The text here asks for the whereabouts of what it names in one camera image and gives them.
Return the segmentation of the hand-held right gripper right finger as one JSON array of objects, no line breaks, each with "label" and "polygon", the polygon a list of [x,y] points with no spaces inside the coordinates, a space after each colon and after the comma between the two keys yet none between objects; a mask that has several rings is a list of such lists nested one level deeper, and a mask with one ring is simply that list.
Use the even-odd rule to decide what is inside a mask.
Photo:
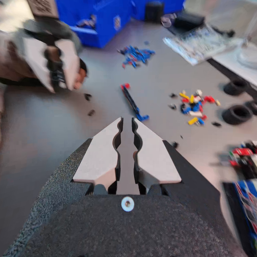
[{"label": "hand-held right gripper right finger", "polygon": [[163,139],[136,118],[132,118],[134,145],[134,179],[140,194],[154,185],[177,184],[182,181]]}]

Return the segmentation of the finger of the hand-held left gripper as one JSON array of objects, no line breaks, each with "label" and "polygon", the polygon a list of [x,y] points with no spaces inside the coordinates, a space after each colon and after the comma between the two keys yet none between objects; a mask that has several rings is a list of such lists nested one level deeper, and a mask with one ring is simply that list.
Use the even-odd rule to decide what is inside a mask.
[{"label": "finger of the hand-held left gripper", "polygon": [[55,93],[50,79],[50,71],[47,68],[47,59],[44,56],[47,45],[35,38],[23,38],[25,59],[37,79],[51,93]]},{"label": "finger of the hand-held left gripper", "polygon": [[62,70],[64,73],[67,89],[73,90],[74,83],[79,72],[80,61],[75,44],[68,39],[55,41],[56,47],[60,50],[60,59],[62,61]]}]

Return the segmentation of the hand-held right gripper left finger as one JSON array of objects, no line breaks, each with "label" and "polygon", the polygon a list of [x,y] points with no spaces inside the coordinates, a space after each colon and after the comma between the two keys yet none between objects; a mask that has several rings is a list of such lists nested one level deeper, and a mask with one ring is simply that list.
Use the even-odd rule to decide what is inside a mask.
[{"label": "hand-held right gripper left finger", "polygon": [[102,185],[108,194],[116,194],[120,180],[121,132],[123,118],[119,117],[92,137],[74,176],[74,182]]}]

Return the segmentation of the black lego beam blue end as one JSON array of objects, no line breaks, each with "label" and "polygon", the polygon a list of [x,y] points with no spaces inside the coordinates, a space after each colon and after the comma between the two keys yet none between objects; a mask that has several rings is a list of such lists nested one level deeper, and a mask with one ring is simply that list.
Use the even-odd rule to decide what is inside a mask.
[{"label": "black lego beam blue end", "polygon": [[130,104],[135,116],[137,117],[137,119],[141,122],[145,121],[145,120],[149,120],[149,115],[144,115],[142,116],[140,114],[140,109],[138,108],[138,106],[136,105],[135,101],[133,100],[132,96],[130,95],[128,89],[130,88],[130,84],[125,83],[120,85],[121,90],[125,96],[125,98],[127,99],[128,103]]}]

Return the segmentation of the pile of mixed lego pieces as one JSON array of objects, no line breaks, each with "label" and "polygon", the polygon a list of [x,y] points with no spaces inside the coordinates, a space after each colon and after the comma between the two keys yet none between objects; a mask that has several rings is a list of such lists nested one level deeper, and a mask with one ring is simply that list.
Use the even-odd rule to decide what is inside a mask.
[{"label": "pile of mixed lego pieces", "polygon": [[186,95],[186,91],[183,90],[179,94],[171,93],[169,95],[171,99],[180,98],[181,103],[179,107],[175,104],[170,104],[169,107],[172,110],[179,110],[181,114],[190,116],[191,119],[187,122],[189,126],[204,126],[207,116],[204,114],[204,105],[206,103],[215,104],[220,107],[220,101],[213,98],[210,95],[204,96],[201,90],[196,90],[196,92],[190,96]]}]

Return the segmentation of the pile of blue lego pins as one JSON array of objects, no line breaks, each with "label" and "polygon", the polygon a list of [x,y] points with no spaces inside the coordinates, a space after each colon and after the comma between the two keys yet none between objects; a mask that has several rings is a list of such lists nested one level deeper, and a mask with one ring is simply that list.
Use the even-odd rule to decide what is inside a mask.
[{"label": "pile of blue lego pins", "polygon": [[139,49],[132,45],[125,46],[123,49],[117,49],[117,53],[124,56],[122,68],[125,69],[127,66],[133,68],[140,67],[141,64],[148,65],[149,60],[156,54],[155,51],[150,49]]}]

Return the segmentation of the black rubber lego tire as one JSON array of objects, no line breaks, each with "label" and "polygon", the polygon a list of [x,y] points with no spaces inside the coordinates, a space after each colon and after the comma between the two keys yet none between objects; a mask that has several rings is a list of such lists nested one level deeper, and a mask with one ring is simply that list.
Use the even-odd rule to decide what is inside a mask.
[{"label": "black rubber lego tire", "polygon": [[232,79],[227,83],[223,91],[231,96],[238,96],[244,93],[249,86],[249,83],[243,79]]},{"label": "black rubber lego tire", "polygon": [[244,105],[252,111],[253,115],[257,115],[257,100],[247,101]]},{"label": "black rubber lego tire", "polygon": [[230,125],[239,125],[253,117],[253,112],[244,105],[233,105],[222,112],[223,120]]}]

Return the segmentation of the partly built lego car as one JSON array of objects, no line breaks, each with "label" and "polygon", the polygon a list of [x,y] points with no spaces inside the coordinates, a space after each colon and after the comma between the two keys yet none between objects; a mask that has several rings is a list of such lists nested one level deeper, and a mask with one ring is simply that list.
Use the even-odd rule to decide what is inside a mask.
[{"label": "partly built lego car", "polygon": [[220,154],[219,164],[230,166],[245,179],[257,178],[257,141],[242,142],[228,153]]}]

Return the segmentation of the lego instruction booklet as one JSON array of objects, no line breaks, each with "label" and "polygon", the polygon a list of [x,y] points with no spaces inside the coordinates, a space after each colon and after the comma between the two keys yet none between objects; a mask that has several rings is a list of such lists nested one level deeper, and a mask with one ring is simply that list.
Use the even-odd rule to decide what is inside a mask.
[{"label": "lego instruction booklet", "polygon": [[238,46],[238,40],[241,39],[222,36],[211,26],[203,25],[187,33],[164,37],[163,43],[195,66],[224,51],[233,50]]}]

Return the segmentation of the person's left hand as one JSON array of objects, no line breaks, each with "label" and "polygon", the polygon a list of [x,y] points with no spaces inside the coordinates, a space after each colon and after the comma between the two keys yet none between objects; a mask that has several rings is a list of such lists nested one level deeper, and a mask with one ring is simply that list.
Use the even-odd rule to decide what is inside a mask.
[{"label": "person's left hand", "polygon": [[[57,47],[48,46],[47,54],[51,61],[60,61]],[[17,55],[17,49],[11,41],[1,43],[0,77],[4,85],[43,86],[29,65]],[[75,80],[74,89],[79,89],[87,77],[87,66],[80,59],[80,70]]]}]

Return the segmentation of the blue plastic bin with label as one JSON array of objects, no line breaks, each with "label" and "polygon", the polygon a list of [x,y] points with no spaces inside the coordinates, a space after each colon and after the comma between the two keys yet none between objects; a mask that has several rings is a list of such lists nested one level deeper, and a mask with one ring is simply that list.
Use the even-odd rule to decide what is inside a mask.
[{"label": "blue plastic bin with label", "polygon": [[131,18],[127,0],[57,0],[59,18],[85,46],[103,48]]}]

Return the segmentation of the white flat tray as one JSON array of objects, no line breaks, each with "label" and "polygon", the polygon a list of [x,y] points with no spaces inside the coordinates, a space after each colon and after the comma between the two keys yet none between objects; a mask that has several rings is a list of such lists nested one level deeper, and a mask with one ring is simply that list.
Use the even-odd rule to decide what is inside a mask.
[{"label": "white flat tray", "polygon": [[[208,59],[207,62],[229,79],[240,78],[247,81],[250,84],[248,89],[249,94],[256,95],[257,70],[249,69],[237,62],[236,54],[237,51],[241,48],[243,40],[238,41],[238,46],[236,48],[217,54],[213,58]],[[252,42],[248,44],[248,46],[254,45],[256,46],[256,44]]]}]

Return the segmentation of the black power adapter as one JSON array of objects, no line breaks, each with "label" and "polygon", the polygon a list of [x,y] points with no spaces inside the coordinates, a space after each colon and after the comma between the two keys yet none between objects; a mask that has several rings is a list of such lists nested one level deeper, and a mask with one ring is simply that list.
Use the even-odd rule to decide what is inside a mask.
[{"label": "black power adapter", "polygon": [[204,22],[204,16],[194,15],[187,12],[181,12],[177,14],[173,22],[173,27],[189,31],[203,25]]}]

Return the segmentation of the white round disc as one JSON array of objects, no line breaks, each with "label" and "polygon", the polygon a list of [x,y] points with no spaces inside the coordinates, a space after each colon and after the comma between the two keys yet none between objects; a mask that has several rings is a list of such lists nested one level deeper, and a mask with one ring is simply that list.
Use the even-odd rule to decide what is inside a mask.
[{"label": "white round disc", "polygon": [[240,48],[236,54],[237,62],[249,69],[257,69],[257,47],[248,46],[246,48]]}]

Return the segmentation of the black plug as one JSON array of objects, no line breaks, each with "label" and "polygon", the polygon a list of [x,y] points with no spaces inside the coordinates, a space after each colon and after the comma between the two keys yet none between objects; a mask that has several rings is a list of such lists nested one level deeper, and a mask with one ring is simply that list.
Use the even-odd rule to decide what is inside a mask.
[{"label": "black plug", "polygon": [[219,33],[220,35],[228,37],[228,38],[231,38],[231,37],[233,37],[235,35],[235,31],[234,30],[229,30],[229,31],[227,31],[227,30],[219,30],[216,27],[212,27],[212,29],[215,32]]}]

